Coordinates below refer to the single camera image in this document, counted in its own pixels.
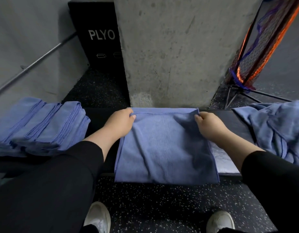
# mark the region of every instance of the person's left arm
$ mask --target person's left arm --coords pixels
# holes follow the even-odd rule
[[[102,129],[64,154],[2,185],[0,232],[79,232],[105,157],[131,130],[132,112],[115,112]]]

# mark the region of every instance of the stack of folded towels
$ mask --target stack of folded towels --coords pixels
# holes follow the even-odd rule
[[[80,102],[23,98],[0,119],[0,156],[53,156],[84,139],[90,119]]]

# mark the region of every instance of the black box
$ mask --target black box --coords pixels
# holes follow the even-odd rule
[[[123,66],[113,0],[71,0],[70,15],[90,66]]]

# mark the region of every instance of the white wall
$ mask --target white wall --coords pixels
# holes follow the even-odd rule
[[[75,32],[69,0],[0,0],[0,85]],[[0,116],[22,97],[62,100],[87,69],[77,37],[0,95]]]
[[[262,0],[114,0],[131,105],[206,107]]]

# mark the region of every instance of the handrail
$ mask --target handrail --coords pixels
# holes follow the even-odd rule
[[[65,43],[67,43],[68,41],[70,41],[71,39],[73,39],[76,35],[77,35],[76,32],[73,33],[72,35],[70,35],[69,37],[67,37],[66,39],[64,39],[62,42],[60,42],[58,45],[56,45],[54,48],[52,48],[50,51],[48,51],[46,54],[44,54],[39,59],[37,59],[35,62],[33,62],[32,64],[30,64],[28,67],[24,68],[20,73],[16,74],[14,77],[12,77],[9,80],[7,80],[6,82],[4,82],[0,86],[0,93],[2,91],[4,91],[8,86],[10,86],[13,82],[15,82],[17,79],[19,79],[21,76],[23,76],[24,74],[26,74],[34,66],[38,65],[47,56],[49,56],[50,54],[52,54],[53,52],[55,52],[57,49],[59,49],[61,46],[63,46]]]

